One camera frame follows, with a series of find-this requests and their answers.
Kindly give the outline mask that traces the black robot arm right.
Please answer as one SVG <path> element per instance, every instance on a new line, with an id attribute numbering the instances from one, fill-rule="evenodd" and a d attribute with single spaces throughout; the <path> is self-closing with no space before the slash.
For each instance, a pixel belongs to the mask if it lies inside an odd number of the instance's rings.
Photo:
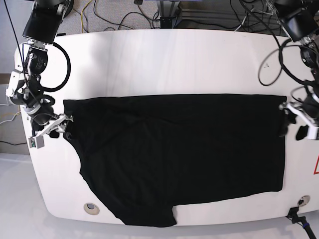
<path id="1" fill-rule="evenodd" d="M 22 106 L 31 118 L 31 142 L 44 134 L 59 138 L 72 119 L 65 114 L 54 113 L 55 99 L 49 95 L 61 90 L 69 80 L 71 62 L 67 52 L 54 39 L 60 24 L 72 10 L 72 0 L 35 0 L 31 15 L 23 31 L 26 43 L 17 46 L 20 61 L 11 73 L 6 96 L 10 103 Z M 52 45 L 65 57 L 67 72 L 65 79 L 56 87 L 41 84 L 41 73 L 47 67 L 46 45 Z"/>

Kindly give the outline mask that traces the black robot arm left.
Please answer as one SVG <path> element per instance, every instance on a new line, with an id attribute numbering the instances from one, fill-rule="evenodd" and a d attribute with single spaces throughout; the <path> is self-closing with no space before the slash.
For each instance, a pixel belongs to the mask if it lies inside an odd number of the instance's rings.
<path id="1" fill-rule="evenodd" d="M 293 86 L 304 100 L 279 102 L 297 139 L 319 137 L 319 27 L 301 1 L 269 1 L 288 38 L 220 30 L 95 32 L 60 38 L 71 58 L 66 97 L 271 94 Z"/>

